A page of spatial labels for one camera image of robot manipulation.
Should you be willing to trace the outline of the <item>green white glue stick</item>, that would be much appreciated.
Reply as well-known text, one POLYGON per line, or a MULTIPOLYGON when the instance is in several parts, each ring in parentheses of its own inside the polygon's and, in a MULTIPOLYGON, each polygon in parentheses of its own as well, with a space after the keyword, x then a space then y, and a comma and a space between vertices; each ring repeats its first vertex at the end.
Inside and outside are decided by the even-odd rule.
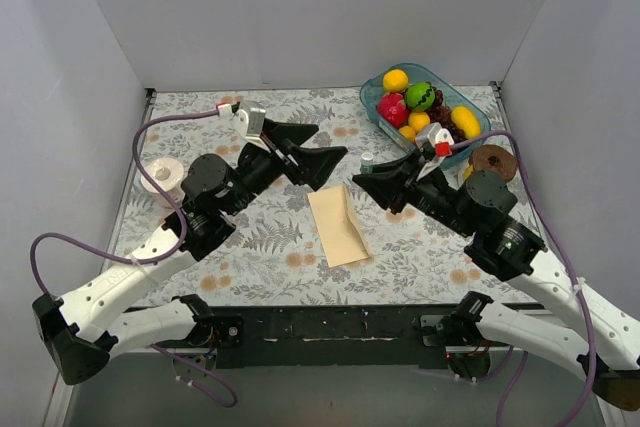
POLYGON ((370 152, 364 152, 360 157, 360 173, 370 174, 373 172, 374 155, 370 152))

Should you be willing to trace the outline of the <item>beige paper envelope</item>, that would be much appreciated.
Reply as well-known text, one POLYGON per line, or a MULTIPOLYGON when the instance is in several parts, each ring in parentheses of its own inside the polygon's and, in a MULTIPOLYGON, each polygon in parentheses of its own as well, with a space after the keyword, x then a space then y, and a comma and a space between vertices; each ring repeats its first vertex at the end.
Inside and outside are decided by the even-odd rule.
POLYGON ((309 193, 308 201, 329 268, 371 256, 345 186, 309 193))

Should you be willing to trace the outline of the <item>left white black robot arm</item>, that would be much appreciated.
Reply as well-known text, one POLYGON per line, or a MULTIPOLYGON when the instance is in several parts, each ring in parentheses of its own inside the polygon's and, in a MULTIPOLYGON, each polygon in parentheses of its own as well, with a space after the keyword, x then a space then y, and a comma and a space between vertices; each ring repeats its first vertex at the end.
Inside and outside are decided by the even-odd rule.
POLYGON ((346 156, 344 146, 307 148, 314 124, 265 120, 263 147, 246 144, 237 165, 203 154, 182 181, 178 211, 150 237, 93 280, 62 296, 44 293, 32 304, 38 332, 63 381, 82 383, 116 356, 158 342, 193 347, 225 342, 228 324, 198 295, 134 310, 133 304, 173 275, 195 266, 235 231, 230 218, 278 178, 319 190, 346 156))

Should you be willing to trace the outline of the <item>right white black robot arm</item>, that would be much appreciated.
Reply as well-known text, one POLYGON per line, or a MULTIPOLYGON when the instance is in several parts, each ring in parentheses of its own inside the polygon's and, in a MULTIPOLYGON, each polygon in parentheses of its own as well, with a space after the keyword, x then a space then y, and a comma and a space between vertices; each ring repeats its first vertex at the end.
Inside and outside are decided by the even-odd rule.
POLYGON ((410 154, 353 177, 390 212, 411 205, 470 238, 464 252, 483 272, 524 292, 559 324, 516 312, 489 296, 468 292, 451 314, 431 327, 444 342, 481 339, 511 344, 553 362, 621 410, 639 408, 639 322, 585 283, 575 285, 544 241, 511 217, 517 198, 492 171, 476 171, 458 189, 441 169, 410 154))

